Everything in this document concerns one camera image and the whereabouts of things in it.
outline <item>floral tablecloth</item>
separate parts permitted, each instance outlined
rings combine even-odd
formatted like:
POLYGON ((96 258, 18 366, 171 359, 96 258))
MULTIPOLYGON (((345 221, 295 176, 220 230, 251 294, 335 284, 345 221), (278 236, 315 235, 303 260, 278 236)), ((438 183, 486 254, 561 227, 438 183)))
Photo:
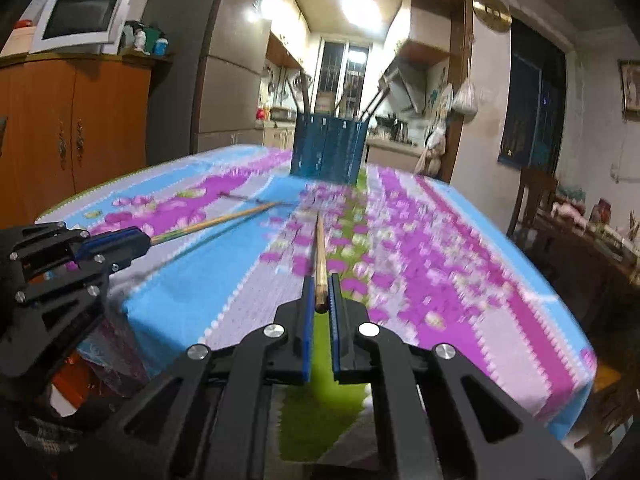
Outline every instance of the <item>floral tablecloth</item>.
MULTIPOLYGON (((290 152, 233 146, 126 176, 44 215, 92 234, 135 225, 157 235, 255 206, 222 192, 285 203, 153 247, 114 274, 107 321, 81 354, 146 381, 197 341, 238 343, 300 296, 320 209, 328 269, 374 322, 424 348, 453 344, 558 438, 567 433, 593 382, 593 350, 494 225, 434 180, 366 166, 345 187, 289 176, 289 164, 290 152)), ((353 462, 375 446, 370 391, 332 381, 327 316, 316 317, 313 356, 311 383, 276 395, 280 455, 353 462)))

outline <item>framed picture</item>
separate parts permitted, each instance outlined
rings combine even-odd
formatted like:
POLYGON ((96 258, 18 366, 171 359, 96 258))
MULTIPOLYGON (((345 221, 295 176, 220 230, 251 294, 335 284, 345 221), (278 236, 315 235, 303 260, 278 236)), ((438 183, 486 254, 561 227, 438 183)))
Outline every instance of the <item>framed picture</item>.
POLYGON ((622 83, 622 114, 625 119, 640 121, 640 60, 618 60, 622 83))

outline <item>kitchen window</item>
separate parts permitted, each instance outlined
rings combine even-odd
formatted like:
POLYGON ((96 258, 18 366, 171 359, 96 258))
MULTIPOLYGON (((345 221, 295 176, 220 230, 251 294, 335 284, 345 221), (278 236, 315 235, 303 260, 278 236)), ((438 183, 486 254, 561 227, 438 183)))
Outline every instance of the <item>kitchen window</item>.
POLYGON ((498 161, 553 174, 562 141, 565 98, 564 52, 513 20, 509 101, 498 161))
POLYGON ((314 112, 328 113, 339 105, 338 115, 352 119, 360 108, 369 47, 321 40, 318 59, 314 112))

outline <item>silver screw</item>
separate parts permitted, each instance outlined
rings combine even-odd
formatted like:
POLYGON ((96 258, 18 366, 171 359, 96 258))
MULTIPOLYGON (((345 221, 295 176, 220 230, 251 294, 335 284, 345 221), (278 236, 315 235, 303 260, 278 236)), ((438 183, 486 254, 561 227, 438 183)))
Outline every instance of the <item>silver screw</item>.
POLYGON ((209 349, 204 345, 191 345, 187 348, 187 355, 189 359, 193 359, 194 361, 200 361, 204 359, 209 353, 209 349))
POLYGON ((436 346, 436 354, 445 360, 453 359, 456 356, 456 349, 450 344, 441 343, 436 346))
POLYGON ((375 337, 380 333, 380 327, 375 323, 363 323, 358 327, 358 332, 367 337, 375 337))
POLYGON ((280 337, 282 334, 284 334, 284 327, 277 323, 271 323, 270 325, 264 327, 264 330, 262 330, 262 332, 265 336, 276 339, 277 337, 280 337))

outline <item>gold plaque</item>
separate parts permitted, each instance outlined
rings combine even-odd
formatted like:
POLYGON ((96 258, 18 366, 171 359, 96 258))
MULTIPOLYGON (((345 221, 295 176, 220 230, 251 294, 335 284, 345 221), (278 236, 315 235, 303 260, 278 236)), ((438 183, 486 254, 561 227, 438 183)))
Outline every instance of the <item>gold plaque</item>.
POLYGON ((508 32, 511 28, 511 13, 500 0, 474 0, 474 12, 478 20, 495 32, 508 32))

